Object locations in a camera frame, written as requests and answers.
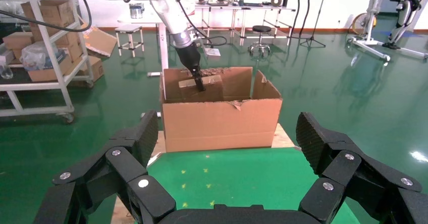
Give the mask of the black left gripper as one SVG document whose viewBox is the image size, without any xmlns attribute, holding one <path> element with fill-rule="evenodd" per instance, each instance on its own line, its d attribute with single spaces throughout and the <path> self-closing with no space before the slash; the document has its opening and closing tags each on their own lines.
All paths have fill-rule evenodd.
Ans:
<svg viewBox="0 0 428 224">
<path fill-rule="evenodd" d="M 192 42 L 187 47 L 176 48 L 180 62 L 191 72 L 199 92 L 205 91 L 200 70 L 201 55 L 197 49 L 196 43 Z"/>
</svg>

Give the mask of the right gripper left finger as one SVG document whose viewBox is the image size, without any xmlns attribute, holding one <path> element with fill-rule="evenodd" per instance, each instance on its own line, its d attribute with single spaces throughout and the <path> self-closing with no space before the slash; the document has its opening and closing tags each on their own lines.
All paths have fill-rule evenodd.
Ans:
<svg viewBox="0 0 428 224">
<path fill-rule="evenodd" d="M 94 155 L 56 174 L 34 222 L 88 223 L 105 199 L 117 195 L 137 223 L 159 223 L 177 208 L 147 170 L 157 139 L 157 113 L 150 110 L 137 126 L 117 131 Z"/>
</svg>

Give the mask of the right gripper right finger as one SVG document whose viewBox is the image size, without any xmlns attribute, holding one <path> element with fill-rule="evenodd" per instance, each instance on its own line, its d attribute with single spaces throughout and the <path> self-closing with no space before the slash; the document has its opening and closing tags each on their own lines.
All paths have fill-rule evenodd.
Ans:
<svg viewBox="0 0 428 224">
<path fill-rule="evenodd" d="M 350 198 L 379 223 L 427 223 L 427 194 L 421 184 L 365 154 L 346 134 L 326 129 L 302 112 L 296 140 L 317 175 L 299 211 L 331 223 Z"/>
</svg>

